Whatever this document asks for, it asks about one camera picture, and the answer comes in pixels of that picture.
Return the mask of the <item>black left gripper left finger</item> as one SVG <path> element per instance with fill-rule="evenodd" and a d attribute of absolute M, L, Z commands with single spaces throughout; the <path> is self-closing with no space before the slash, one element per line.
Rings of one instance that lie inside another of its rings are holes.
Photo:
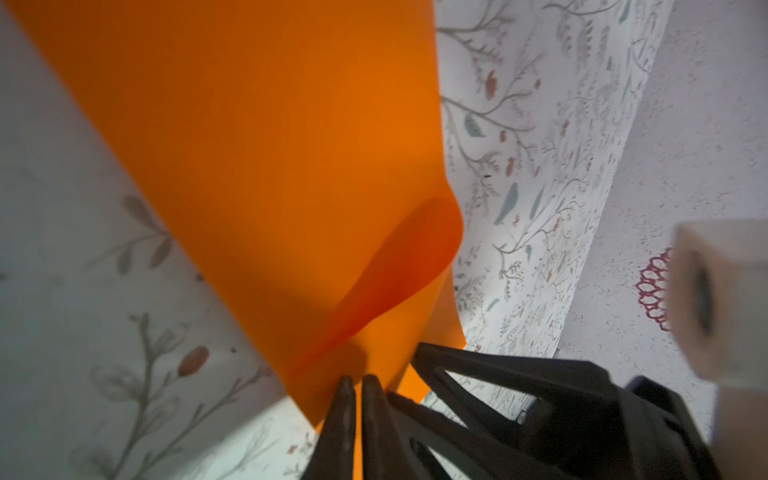
<path fill-rule="evenodd" d="M 351 377 L 344 376 L 325 417 L 302 480 L 351 480 L 356 438 L 356 392 Z"/>

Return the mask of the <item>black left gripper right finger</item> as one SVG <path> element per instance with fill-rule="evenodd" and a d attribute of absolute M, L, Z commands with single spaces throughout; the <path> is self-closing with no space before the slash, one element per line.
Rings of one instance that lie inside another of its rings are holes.
<path fill-rule="evenodd" d="M 366 375 L 362 379 L 361 405 L 363 478 L 417 479 L 377 376 Z"/>

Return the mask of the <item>orange square paper sheet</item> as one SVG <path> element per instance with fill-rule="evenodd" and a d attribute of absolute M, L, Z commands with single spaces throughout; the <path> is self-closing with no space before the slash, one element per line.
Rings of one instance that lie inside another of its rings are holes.
<path fill-rule="evenodd" d="M 1 475 L 295 479 L 459 332 L 428 1 L 1 5 Z"/>

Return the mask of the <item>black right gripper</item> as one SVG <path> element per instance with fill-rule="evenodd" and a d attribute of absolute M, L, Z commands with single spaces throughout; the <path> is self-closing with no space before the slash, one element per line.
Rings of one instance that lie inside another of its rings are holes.
<path fill-rule="evenodd" d="M 428 343 L 418 346 L 411 364 L 468 427 L 519 444 L 534 457 L 387 393 L 399 432 L 431 476 L 439 467 L 427 458 L 433 451 L 469 479 L 721 476 L 682 397 L 645 376 L 621 387 L 587 361 L 488 355 Z M 515 425 L 461 387 L 453 373 L 536 401 L 524 423 Z"/>

